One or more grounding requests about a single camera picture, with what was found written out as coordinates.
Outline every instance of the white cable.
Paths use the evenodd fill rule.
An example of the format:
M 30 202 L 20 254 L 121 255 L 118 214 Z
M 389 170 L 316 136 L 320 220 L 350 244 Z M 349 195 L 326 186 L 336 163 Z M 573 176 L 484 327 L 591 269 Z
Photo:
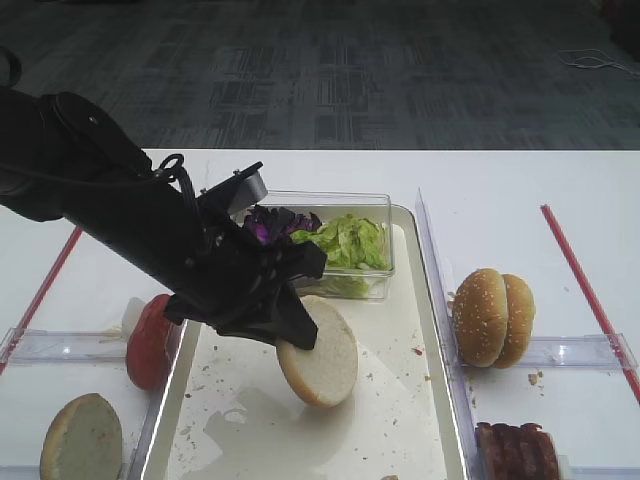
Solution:
M 612 67 L 627 72 L 631 77 L 640 80 L 640 71 L 632 70 L 626 65 L 616 62 L 606 53 L 596 48 L 587 48 L 584 50 L 560 50 L 558 58 L 568 67 L 583 68 L 594 70 L 597 68 Z

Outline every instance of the black robotic arm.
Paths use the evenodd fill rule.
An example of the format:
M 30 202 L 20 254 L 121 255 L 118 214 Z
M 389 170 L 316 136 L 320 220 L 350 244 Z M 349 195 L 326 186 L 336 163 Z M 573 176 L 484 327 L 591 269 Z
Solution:
M 221 335 L 312 349 L 317 328 L 291 280 L 320 278 L 306 243 L 263 246 L 231 215 L 266 195 L 258 163 L 196 198 L 182 155 L 151 160 L 99 107 L 71 93 L 0 87 L 0 204 L 67 218 L 174 292 L 165 314 Z M 177 181 L 180 191 L 170 185 Z

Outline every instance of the red straw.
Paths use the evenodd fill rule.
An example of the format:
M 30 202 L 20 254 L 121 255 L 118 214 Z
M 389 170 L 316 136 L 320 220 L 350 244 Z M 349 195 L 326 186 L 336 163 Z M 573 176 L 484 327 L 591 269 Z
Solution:
M 549 205 L 542 205 L 540 207 L 540 210 L 542 210 L 542 214 L 547 220 L 547 223 L 549 224 L 553 235 L 556 237 L 556 241 L 558 242 L 558 245 L 560 245 L 562 253 L 564 253 L 567 262 L 569 262 L 569 266 L 571 267 L 571 270 L 573 270 L 573 274 L 575 275 L 576 280 L 578 280 L 578 284 L 582 289 L 582 293 L 584 293 L 584 296 L 587 298 L 587 302 L 589 302 L 589 306 L 591 307 L 593 314 L 596 316 L 596 319 L 600 324 L 600 328 L 606 335 L 615 335 L 616 332 L 613 329 L 613 325 L 611 325 L 611 322 L 607 318 L 607 314 L 604 313 L 604 308 L 602 308 L 602 305 L 598 301 L 598 297 L 596 297 L 595 292 L 591 288 L 591 284 L 589 284 L 587 276 L 584 274 L 584 271 L 582 270 L 578 259 L 573 253 L 573 250 L 571 250 L 569 241 L 564 236 L 564 233 L 562 233 L 560 224 L 551 212 L 551 207 L 549 207 Z M 635 370 L 625 368 L 625 366 L 628 367 L 628 365 L 630 365 L 629 359 L 627 358 L 627 353 L 624 351 L 624 349 L 620 348 L 619 345 L 612 344 L 611 348 L 613 349 L 616 357 L 618 357 L 620 365 L 623 367 L 622 371 L 624 372 L 624 376 L 627 377 L 627 382 L 629 382 L 629 386 L 631 387 L 631 390 L 633 390 L 633 394 L 636 396 L 636 400 L 638 401 L 638 403 L 640 403 L 640 380 L 638 380 L 638 374 Z
M 53 263 L 53 266 L 49 270 L 49 273 L 47 274 L 46 277 L 44 277 L 44 281 L 42 282 L 42 285 L 40 285 L 40 288 L 36 292 L 35 297 L 33 297 L 33 300 L 31 300 L 31 303 L 29 304 L 27 311 L 24 312 L 24 315 L 22 316 L 20 323 L 18 323 L 18 326 L 16 327 L 17 328 L 16 335 L 11 339 L 11 343 L 9 344 L 9 348 L 7 350 L 7 356 L 5 359 L 6 362 L 0 363 L 0 375 L 2 375 L 2 372 L 4 372 L 4 369 L 7 367 L 9 363 L 9 357 L 18 346 L 18 343 L 20 342 L 20 338 L 22 337 L 22 332 L 31 323 L 33 316 L 38 310 L 38 307 L 42 303 L 42 300 L 44 299 L 45 295 L 49 291 L 49 288 L 53 284 L 53 281 L 58 276 L 58 273 L 60 272 L 60 269 L 64 265 L 64 262 L 69 257 L 69 254 L 73 250 L 73 247 L 75 247 L 76 243 L 78 243 L 78 239 L 80 238 L 81 234 L 82 234 L 82 230 L 80 230 L 80 228 L 75 227 L 73 229 L 73 232 L 71 232 L 71 235 L 67 240 L 67 243 L 64 244 L 64 247 L 62 247 L 62 250 L 58 254 L 58 258 L 56 258 L 56 261 Z

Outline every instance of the gray carpet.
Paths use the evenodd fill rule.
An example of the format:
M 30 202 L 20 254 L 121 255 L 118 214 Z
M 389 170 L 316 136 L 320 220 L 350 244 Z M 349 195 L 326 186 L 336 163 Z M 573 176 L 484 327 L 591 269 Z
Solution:
M 640 149 L 640 81 L 561 64 L 587 0 L 0 0 L 18 89 L 69 90 L 144 147 Z

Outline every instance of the clear plastic container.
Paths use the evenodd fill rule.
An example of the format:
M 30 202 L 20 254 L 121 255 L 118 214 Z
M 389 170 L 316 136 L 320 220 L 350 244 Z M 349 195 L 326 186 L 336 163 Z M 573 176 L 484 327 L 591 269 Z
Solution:
M 295 213 L 315 213 L 323 224 L 351 214 L 367 218 L 385 229 L 384 257 L 388 270 L 355 270 L 327 267 L 320 280 L 300 279 L 296 290 L 302 295 L 382 300 L 387 295 L 394 271 L 391 235 L 391 200 L 383 194 L 270 191 L 260 205 L 286 207 Z M 236 220 L 242 224 L 246 211 Z

